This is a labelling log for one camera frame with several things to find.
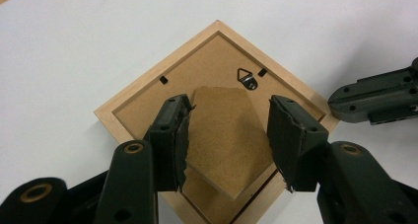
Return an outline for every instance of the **frame backing board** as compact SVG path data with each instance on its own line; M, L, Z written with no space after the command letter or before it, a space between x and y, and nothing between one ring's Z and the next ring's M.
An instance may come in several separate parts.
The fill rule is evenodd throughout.
M206 28L143 76L106 102L95 114L113 137L122 143L142 139L165 99L186 93L193 99L200 87L243 88L237 80L238 68L254 74L258 88L247 91L257 116L266 130L271 95L281 95L298 102L331 131L338 120L331 115L326 99L301 82L289 71L220 21ZM256 76L261 69L267 73ZM164 76L166 84L160 81ZM255 223L285 188L283 178L270 166L262 175L264 182L257 191L243 193L239 205L230 205L221 193L206 186L193 169L186 170L184 192L163 192L162 196L185 223ZM207 193L216 203L227 203L236 210L217 209L209 203Z

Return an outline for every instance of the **black metal clip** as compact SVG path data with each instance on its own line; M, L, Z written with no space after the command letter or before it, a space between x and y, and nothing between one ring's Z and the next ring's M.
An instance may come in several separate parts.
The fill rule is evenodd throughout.
M247 73L245 76L240 77L240 71L243 71L245 73ZM248 70L245 70L243 68L239 68L238 69L238 81L243 83L243 85L248 89L248 90L255 90L258 87L258 83L257 81L255 81L255 78L252 76L252 73L249 72Z

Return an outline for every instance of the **brass ring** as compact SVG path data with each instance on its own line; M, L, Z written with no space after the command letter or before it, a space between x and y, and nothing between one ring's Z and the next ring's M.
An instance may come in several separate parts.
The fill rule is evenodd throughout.
M21 202L31 203L43 199L52 191L52 185L48 183L39 184L28 188L21 195Z
M353 145L349 144L342 144L340 146L346 153L351 155L360 155L362 153L362 150L360 150L358 147L355 147Z
M144 145L142 145L141 143L132 143L132 144L127 145L123 149L123 151L125 151L125 153L133 154L133 153L141 152L142 149L144 149Z

